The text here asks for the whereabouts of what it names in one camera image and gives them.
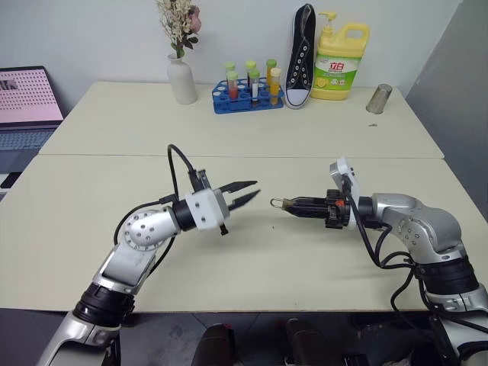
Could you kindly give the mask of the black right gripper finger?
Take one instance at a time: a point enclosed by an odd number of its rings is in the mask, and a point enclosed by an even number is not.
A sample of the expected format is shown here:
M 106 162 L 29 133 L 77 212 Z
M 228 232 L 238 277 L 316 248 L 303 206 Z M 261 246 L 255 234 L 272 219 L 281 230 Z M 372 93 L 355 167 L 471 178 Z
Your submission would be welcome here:
M 324 210 L 326 199 L 323 197 L 296 197 L 292 199 L 293 206 L 303 210 Z
M 313 219 L 326 219 L 327 213 L 325 207 L 297 207 L 297 206 L 287 206 L 284 209 L 289 214 L 295 217 L 302 218 L 313 218 Z

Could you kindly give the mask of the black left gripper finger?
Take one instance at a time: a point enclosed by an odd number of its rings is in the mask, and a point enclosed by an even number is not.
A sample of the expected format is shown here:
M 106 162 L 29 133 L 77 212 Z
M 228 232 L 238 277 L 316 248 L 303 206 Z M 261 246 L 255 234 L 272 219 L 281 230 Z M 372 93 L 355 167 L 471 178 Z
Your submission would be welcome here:
M 257 194 L 260 193 L 260 189 L 257 191 L 253 191 L 251 193 L 245 194 L 241 197 L 237 197 L 234 200 L 232 200 L 231 204 L 228 205 L 228 210 L 236 210 L 244 205 L 246 205 L 249 201 L 251 201 Z
M 220 191 L 223 193 L 233 193 L 249 186 L 255 185 L 256 183 L 257 181 L 234 181 L 224 186 L 221 186 Z

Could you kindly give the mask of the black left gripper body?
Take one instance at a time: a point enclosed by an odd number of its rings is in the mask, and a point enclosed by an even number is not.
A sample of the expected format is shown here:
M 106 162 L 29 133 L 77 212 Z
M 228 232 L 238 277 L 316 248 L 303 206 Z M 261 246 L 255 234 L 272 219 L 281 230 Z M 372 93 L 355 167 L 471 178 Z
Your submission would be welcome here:
M 224 221 L 230 216 L 223 193 L 212 189 L 206 171 L 200 170 L 190 174 L 194 192 L 188 195 L 188 208 L 191 217 L 199 230 L 220 229 L 225 236 L 229 231 Z

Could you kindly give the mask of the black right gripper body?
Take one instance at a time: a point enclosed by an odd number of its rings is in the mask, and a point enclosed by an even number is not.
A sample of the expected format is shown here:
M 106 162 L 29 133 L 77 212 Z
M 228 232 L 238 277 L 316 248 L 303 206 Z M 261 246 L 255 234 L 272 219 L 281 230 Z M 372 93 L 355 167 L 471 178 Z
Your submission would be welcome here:
M 348 225 L 350 205 L 347 197 L 339 189 L 326 192 L 326 228 L 343 229 Z

